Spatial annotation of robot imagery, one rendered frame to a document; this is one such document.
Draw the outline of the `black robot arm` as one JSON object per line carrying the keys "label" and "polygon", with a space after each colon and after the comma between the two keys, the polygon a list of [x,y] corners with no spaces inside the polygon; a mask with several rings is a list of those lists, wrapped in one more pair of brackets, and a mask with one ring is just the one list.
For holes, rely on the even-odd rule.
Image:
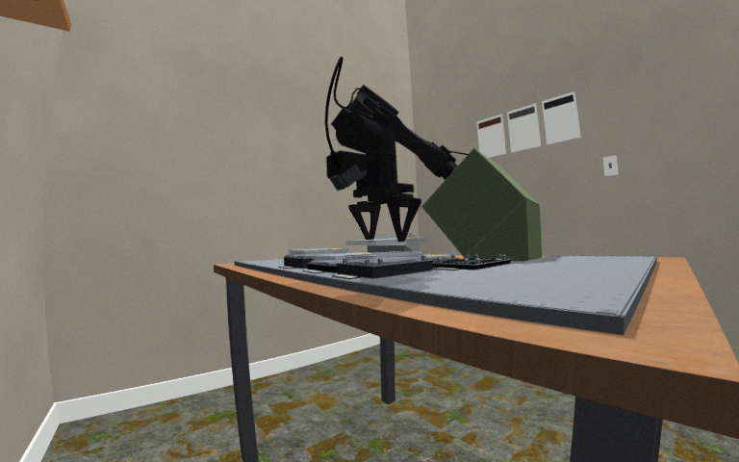
{"label": "black robot arm", "polygon": [[331,123],[336,129],[339,144],[366,153],[338,151],[336,165],[331,155],[326,157],[327,177],[336,190],[343,190],[354,182],[357,189],[394,182],[394,162],[391,156],[396,158],[396,141],[415,153],[436,176],[446,180],[457,168],[456,159],[450,155],[450,151],[442,145],[440,148],[444,153],[437,144],[422,139],[405,127],[397,117],[398,110],[380,98],[363,85],[349,108],[343,107]]}

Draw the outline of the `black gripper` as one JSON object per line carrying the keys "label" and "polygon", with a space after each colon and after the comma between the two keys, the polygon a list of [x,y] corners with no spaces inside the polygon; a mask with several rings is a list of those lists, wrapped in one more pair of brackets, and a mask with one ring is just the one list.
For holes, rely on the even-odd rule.
{"label": "black gripper", "polygon": [[[414,198],[414,185],[397,183],[396,158],[394,162],[394,179],[396,183],[386,182],[374,186],[354,190],[353,197],[361,198],[367,195],[368,201],[360,201],[357,204],[348,205],[348,209],[359,224],[366,240],[373,240],[380,213],[380,204],[388,205],[395,234],[399,242],[405,242],[411,223],[421,204],[420,198]],[[396,189],[395,189],[396,188]],[[396,194],[391,194],[396,193]],[[403,229],[400,225],[399,207],[407,207],[407,215]],[[365,225],[361,212],[370,212],[370,230]]]}

